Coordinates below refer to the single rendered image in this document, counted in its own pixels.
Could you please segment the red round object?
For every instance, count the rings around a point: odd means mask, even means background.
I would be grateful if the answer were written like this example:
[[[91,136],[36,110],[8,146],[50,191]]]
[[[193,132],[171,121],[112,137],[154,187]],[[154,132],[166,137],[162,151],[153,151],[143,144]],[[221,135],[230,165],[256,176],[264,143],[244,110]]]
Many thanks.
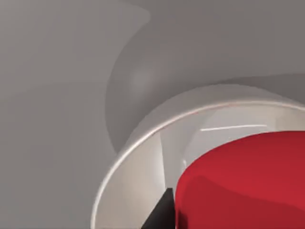
[[[251,135],[192,162],[176,229],[305,229],[305,131]]]

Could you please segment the white round bowl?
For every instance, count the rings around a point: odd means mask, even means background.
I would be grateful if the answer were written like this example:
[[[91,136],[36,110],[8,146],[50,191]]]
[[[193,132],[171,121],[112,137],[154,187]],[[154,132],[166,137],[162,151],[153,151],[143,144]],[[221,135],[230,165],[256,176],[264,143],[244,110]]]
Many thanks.
[[[176,95],[134,129],[102,181],[90,229],[140,229],[167,188],[199,156],[253,134],[305,130],[305,102],[218,84]]]

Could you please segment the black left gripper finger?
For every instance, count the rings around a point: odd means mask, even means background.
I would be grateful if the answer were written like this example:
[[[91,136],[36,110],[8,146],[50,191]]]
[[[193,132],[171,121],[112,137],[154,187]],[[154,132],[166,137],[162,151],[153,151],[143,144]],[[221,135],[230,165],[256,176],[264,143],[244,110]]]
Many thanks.
[[[141,229],[175,229],[173,189],[167,188]]]

